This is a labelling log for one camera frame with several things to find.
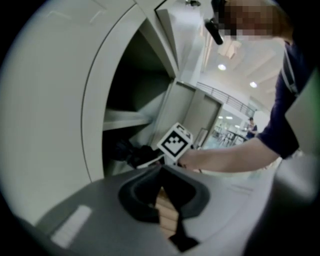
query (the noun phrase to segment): sleeve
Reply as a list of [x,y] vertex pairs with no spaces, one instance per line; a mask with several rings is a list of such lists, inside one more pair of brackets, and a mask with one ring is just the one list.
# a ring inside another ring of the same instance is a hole
[[299,147],[285,113],[295,101],[295,96],[286,87],[282,74],[276,82],[275,102],[271,111],[270,121],[257,138],[268,148],[279,154],[283,159],[292,155]]

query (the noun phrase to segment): black and white square pattern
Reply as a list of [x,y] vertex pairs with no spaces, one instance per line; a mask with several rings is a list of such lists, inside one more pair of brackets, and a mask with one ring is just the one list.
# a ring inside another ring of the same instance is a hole
[[180,131],[181,131],[185,136],[187,136],[189,139],[191,139],[191,134],[190,134],[190,132],[187,131],[182,125],[178,124],[178,125],[176,126],[176,128],[177,128],[178,130],[180,130]]
[[166,149],[174,158],[177,157],[182,150],[186,148],[188,142],[184,140],[178,133],[172,133],[162,142],[161,146]]

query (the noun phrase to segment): metal railing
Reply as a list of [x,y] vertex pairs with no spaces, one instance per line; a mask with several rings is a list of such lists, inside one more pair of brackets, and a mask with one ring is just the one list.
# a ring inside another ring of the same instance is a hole
[[255,114],[255,111],[252,108],[243,104],[241,101],[230,96],[229,94],[224,93],[223,91],[212,88],[212,87],[210,87],[204,83],[201,83],[201,82],[198,82],[196,84],[196,86],[199,89],[201,89],[202,91],[206,92],[207,94],[210,94],[211,96],[215,97],[217,100],[219,100],[225,104],[228,104],[229,106],[233,107],[234,109],[245,114],[249,118],[253,117]]

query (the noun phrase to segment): white marker cube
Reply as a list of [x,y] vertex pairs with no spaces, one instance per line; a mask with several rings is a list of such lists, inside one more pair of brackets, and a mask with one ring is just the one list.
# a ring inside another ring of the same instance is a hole
[[192,133],[177,122],[158,142],[157,147],[176,162],[191,147],[193,141]]

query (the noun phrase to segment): standing person in dark shirt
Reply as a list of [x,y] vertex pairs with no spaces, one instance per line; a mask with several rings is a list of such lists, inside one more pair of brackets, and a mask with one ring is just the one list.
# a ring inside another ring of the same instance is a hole
[[319,63],[319,50],[311,46],[316,44],[312,37],[318,31],[314,29],[319,23],[318,8],[312,6],[313,1],[290,0],[213,0],[212,6],[216,4],[219,6],[219,26],[231,34],[236,31],[237,36],[285,41],[283,67],[275,86],[275,103],[268,126],[256,137],[230,148],[189,150],[179,163],[188,169],[215,172],[258,170],[278,157],[287,158],[299,147],[285,113]]
[[252,138],[254,138],[256,136],[256,134],[258,134],[258,127],[254,123],[254,118],[253,117],[250,117],[249,121],[250,121],[250,125],[249,125],[249,128],[248,128],[248,133],[246,134],[246,137],[248,139],[252,139]]

